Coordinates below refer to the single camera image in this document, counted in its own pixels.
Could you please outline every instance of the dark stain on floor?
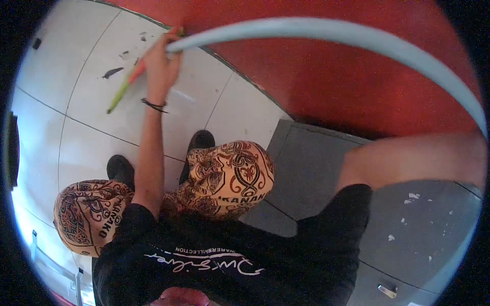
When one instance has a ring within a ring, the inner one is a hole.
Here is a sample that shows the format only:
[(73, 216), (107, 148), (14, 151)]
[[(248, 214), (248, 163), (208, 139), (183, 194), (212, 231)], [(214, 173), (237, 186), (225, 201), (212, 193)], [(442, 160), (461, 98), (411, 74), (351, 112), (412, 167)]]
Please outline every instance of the dark stain on floor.
[(124, 67), (119, 67), (119, 68), (111, 69), (111, 70), (109, 70), (108, 72), (106, 72), (102, 78), (104, 78), (104, 79), (108, 79), (108, 78), (109, 78), (109, 77), (111, 77), (113, 74), (115, 74), (116, 72), (119, 72), (119, 71), (121, 71), (121, 70), (123, 70), (123, 69), (124, 69)]

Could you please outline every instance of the black t-shirt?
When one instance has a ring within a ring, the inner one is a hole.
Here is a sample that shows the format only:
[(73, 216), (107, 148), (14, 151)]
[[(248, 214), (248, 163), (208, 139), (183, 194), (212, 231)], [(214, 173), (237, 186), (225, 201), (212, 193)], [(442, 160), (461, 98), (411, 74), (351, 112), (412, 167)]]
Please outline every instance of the black t-shirt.
[(94, 268), (104, 306), (139, 306), (177, 286), (223, 305), (345, 305), (354, 289), (371, 188), (348, 186), (285, 238), (199, 215), (155, 221), (129, 205)]

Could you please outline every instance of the white tile floor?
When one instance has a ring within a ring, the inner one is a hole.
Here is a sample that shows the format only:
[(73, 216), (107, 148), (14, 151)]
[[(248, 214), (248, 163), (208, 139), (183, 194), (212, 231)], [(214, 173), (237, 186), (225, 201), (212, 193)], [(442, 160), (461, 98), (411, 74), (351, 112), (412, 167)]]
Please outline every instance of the white tile floor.
[[(28, 49), (12, 110), (21, 142), (19, 186), (12, 192), (20, 233), (71, 271), (90, 281), (91, 259), (73, 254), (53, 227), (53, 206), (65, 186), (106, 179), (110, 156), (135, 166), (146, 79), (132, 85), (113, 113), (105, 113), (125, 75), (165, 29), (104, 4), (63, 0), (39, 30), (38, 50)], [(124, 67), (109, 79), (110, 69)], [(180, 78), (163, 116), (166, 190), (178, 185), (191, 136), (211, 131), (217, 144), (250, 140), (267, 148), (277, 122), (289, 118), (229, 67), (201, 49), (184, 53)]]

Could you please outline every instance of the tan patterned fabric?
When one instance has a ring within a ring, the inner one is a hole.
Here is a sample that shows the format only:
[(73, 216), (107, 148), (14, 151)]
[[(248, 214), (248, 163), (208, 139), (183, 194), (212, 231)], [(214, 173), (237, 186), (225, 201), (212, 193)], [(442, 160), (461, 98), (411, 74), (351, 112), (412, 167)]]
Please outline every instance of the tan patterned fabric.
[(274, 184), (274, 164), (256, 143), (235, 141), (187, 155), (189, 179), (165, 195), (164, 206), (196, 211), (212, 219), (238, 218)]
[[(165, 194), (163, 213), (195, 211), (210, 219), (238, 218), (272, 189), (274, 164), (258, 144), (235, 141), (189, 152), (189, 179)], [(98, 257), (112, 240), (133, 192), (126, 184), (89, 180), (66, 187), (54, 206), (63, 243), (78, 254)]]
[(66, 187), (54, 204), (53, 223), (61, 241), (78, 254), (98, 257), (133, 195), (116, 181), (89, 180)]

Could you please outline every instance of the black bracelet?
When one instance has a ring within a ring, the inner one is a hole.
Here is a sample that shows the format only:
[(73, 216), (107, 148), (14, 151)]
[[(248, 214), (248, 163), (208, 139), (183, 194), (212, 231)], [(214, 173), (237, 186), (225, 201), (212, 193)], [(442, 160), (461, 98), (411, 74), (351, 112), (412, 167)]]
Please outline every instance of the black bracelet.
[(167, 103), (165, 103), (164, 105), (156, 105), (156, 104), (153, 104), (153, 103), (148, 102), (148, 100), (146, 98), (141, 99), (141, 102), (143, 102), (144, 104), (148, 105), (149, 107), (151, 107), (152, 109), (154, 109), (156, 111), (159, 111), (161, 113), (168, 114), (166, 111), (163, 110), (164, 106)]

